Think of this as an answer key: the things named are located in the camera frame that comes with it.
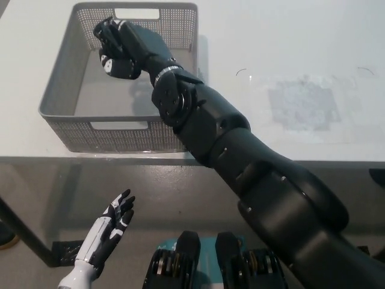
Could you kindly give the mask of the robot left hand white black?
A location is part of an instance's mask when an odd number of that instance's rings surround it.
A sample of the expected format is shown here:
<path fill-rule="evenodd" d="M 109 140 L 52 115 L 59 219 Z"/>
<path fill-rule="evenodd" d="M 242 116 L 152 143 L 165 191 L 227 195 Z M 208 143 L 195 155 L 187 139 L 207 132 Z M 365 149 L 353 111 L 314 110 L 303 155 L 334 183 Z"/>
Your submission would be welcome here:
<path fill-rule="evenodd" d="M 91 264 L 95 269 L 103 267 L 132 220 L 134 201 L 135 196 L 127 189 L 107 206 L 89 230 L 76 256 L 77 261 Z"/>

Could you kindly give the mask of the robot right hand black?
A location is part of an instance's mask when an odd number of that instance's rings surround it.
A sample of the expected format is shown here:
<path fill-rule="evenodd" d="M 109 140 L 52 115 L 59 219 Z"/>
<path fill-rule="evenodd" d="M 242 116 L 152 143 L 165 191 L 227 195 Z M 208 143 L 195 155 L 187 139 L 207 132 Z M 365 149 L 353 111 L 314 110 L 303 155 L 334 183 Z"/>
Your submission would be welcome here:
<path fill-rule="evenodd" d="M 101 65 L 111 77 L 137 79 L 145 71 L 155 82 L 163 69 L 180 68 L 162 36 L 128 20 L 106 18 L 94 27 L 93 34 L 102 45 Z"/>

